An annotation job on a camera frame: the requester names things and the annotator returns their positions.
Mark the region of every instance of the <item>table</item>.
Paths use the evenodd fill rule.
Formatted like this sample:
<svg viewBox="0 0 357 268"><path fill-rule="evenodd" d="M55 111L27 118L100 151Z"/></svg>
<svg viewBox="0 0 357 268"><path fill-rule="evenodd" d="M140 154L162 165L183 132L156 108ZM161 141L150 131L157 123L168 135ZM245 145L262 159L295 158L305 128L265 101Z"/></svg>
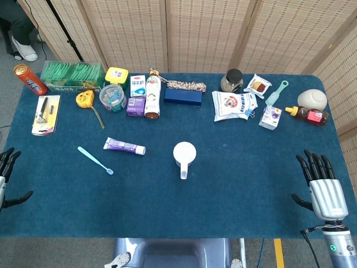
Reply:
<svg viewBox="0 0 357 268"><path fill-rule="evenodd" d="M34 194L26 203L2 211L0 235L300 237L299 230L321 223L290 196L296 193L310 200L295 159L304 149L330 158L350 210L344 222L352 230L356 227L354 194L332 120L317 127L283 112L278 127L270 131L258 125L265 103L257 99L255 118L214 122L211 92L219 90L222 74L162 76L206 83L202 106L163 103L163 85L161 116L151 121L128 117L125 111L107 112L96 95L94 107L105 124L102 130L91 109L76 105L76 94L63 93L57 130L45 137L31 135L38 97L25 88L6 145L22 151L7 197L28 190ZM252 77L244 75L244 86ZM304 90L323 90L315 76L262 77L273 84L266 97L282 80L289 81L275 105L282 109L296 105ZM146 154L103 150L107 137L143 145ZM186 181L180 180L172 156L180 141L197 149ZM83 156L78 146L113 169L114 175Z"/></svg>

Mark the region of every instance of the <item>food packet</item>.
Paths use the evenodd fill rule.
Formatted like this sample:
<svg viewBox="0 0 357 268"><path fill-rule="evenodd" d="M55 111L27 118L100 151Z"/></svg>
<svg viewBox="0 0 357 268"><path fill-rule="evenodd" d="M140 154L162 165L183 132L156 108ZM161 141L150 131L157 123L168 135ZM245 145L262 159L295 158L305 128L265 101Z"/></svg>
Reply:
<svg viewBox="0 0 357 268"><path fill-rule="evenodd" d="M253 110L258 107L253 93L234 94L213 91L212 97L216 111L214 122L231 118L248 120Z"/></svg>
<svg viewBox="0 0 357 268"><path fill-rule="evenodd" d="M257 95L260 99L264 99L264 93L272 84L261 78L260 76L254 74L252 80L249 82L248 86L243 89L244 92L252 92Z"/></svg>

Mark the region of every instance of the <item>yellow container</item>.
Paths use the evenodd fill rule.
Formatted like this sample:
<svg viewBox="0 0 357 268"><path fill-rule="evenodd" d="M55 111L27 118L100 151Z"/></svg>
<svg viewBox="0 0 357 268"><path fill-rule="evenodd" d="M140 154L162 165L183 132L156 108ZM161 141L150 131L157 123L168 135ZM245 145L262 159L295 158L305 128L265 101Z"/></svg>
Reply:
<svg viewBox="0 0 357 268"><path fill-rule="evenodd" d="M129 85L129 71L118 67L110 67L105 75L105 80L110 84L120 84L125 90Z"/></svg>

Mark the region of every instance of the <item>robotic arm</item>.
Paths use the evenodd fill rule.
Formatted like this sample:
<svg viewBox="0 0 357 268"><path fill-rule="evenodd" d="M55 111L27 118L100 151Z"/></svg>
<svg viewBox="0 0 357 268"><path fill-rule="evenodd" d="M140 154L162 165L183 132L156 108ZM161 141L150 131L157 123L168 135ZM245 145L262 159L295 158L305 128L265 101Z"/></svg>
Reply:
<svg viewBox="0 0 357 268"><path fill-rule="evenodd" d="M12 172L13 165L21 152L14 152L14 148L10 148L6 152L0 154L0 211L2 208L12 207L25 202L32 195L33 191L27 192L23 197L5 200L6 185Z"/></svg>
<svg viewBox="0 0 357 268"><path fill-rule="evenodd" d="M322 229L334 268L357 268L357 251L351 232L342 223L348 215L346 200L341 184L335 178L331 162L324 155L320 158L307 150L304 153L309 165L302 156L297 155L296 158L300 162L312 202L304 201L296 194L291 197L298 205L315 212L316 217L325 221L325 224L300 232L312 250L317 267L320 266L307 234Z"/></svg>

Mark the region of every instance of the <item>red can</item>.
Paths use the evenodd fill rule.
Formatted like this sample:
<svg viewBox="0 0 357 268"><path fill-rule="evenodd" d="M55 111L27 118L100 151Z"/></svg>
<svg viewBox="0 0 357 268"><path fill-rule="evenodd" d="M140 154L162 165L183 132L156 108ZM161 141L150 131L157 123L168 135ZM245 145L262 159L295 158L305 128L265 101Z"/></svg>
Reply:
<svg viewBox="0 0 357 268"><path fill-rule="evenodd" d="M44 95L47 92L47 86L31 71L26 64L18 64L13 68L13 73L30 88L36 95Z"/></svg>

